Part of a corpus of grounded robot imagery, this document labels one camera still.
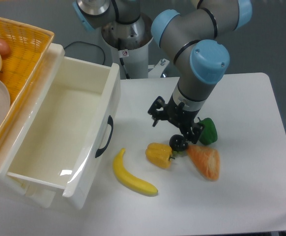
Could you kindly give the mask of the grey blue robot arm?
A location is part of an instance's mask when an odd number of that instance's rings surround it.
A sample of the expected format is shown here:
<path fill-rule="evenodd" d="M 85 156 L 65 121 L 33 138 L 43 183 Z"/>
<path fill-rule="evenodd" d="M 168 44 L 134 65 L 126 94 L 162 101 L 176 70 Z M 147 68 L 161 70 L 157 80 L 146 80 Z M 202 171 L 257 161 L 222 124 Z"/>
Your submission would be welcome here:
<path fill-rule="evenodd" d="M 230 61 L 216 37 L 247 24 L 252 3 L 198 0 L 195 11 L 186 16 L 169 9 L 154 20 L 141 12 L 138 0 L 76 0 L 73 8 L 86 30 L 101 29 L 114 62 L 128 79 L 148 75 L 147 48 L 156 42 L 181 76 L 169 102 L 157 97 L 148 113 L 154 122 L 166 120 L 180 130 L 170 138 L 173 150 L 197 143 L 208 127 L 195 118 Z"/>

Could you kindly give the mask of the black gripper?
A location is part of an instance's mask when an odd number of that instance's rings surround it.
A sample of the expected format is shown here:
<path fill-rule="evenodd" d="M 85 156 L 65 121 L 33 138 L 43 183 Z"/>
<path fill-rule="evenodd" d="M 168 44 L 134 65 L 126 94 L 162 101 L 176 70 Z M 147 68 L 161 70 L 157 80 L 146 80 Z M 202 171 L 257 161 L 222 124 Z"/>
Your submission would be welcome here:
<path fill-rule="evenodd" d="M 158 96 L 148 109 L 148 114 L 153 119 L 152 126 L 155 127 L 158 121 L 168 120 L 171 124 L 179 128 L 182 136 L 184 137 L 181 141 L 181 145 L 186 148 L 187 142 L 196 144 L 204 130 L 204 125 L 201 123 L 195 123 L 197 111 L 186 111 L 184 110 L 184 103 L 177 105 L 170 97 L 168 104 L 165 102 L 163 97 Z"/>

